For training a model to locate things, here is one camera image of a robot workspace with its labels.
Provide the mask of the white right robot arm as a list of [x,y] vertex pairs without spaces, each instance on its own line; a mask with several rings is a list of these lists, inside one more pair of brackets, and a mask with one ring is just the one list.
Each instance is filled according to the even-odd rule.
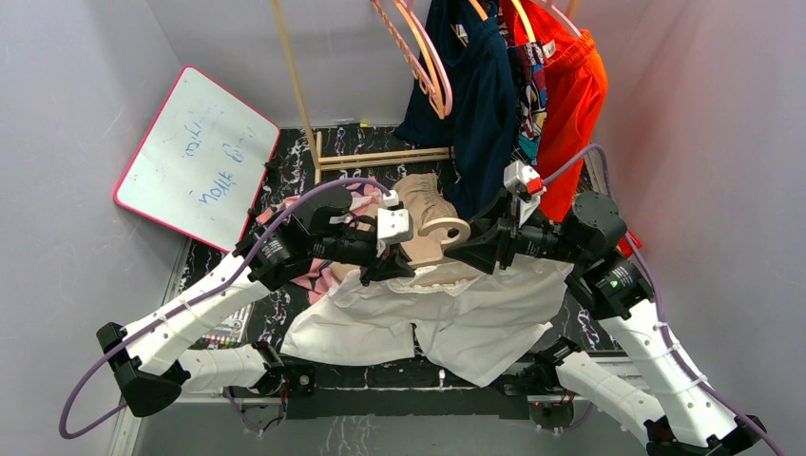
[[571,266],[574,299],[614,337],[645,382],[639,389],[560,339],[533,366],[548,393],[570,390],[630,432],[650,455],[737,455],[759,442],[763,424],[721,403],[658,315],[646,275],[618,248],[626,224],[610,197],[585,192],[559,222],[539,214],[521,221],[516,198],[498,200],[470,223],[470,237],[446,256],[491,273],[534,257]]

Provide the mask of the light wooden hanger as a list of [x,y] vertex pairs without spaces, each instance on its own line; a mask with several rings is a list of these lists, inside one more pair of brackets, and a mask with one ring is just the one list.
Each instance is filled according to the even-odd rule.
[[408,264],[416,272],[426,269],[410,286],[452,285],[460,280],[473,279],[471,273],[459,270],[455,260],[444,256],[449,247],[467,241],[470,234],[470,225],[460,218],[435,218],[423,223],[414,238],[403,243],[410,257]]

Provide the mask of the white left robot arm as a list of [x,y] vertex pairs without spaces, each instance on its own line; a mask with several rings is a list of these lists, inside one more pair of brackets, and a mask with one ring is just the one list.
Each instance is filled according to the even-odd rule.
[[125,405],[153,415],[182,393],[228,389],[275,395],[291,373],[265,343],[197,350],[227,317],[303,276],[314,260],[358,267],[359,282],[411,277],[402,243],[413,238],[409,211],[392,190],[374,216],[352,215],[353,197],[330,182],[304,194],[237,243],[219,265],[150,316],[97,332]]

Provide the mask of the white shorts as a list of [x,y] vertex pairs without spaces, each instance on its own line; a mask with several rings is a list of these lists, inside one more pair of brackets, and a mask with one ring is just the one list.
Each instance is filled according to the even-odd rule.
[[360,283],[357,268],[295,317],[281,353],[339,366],[371,366],[416,352],[485,387],[550,329],[571,265],[517,256],[487,275],[452,262],[411,278]]

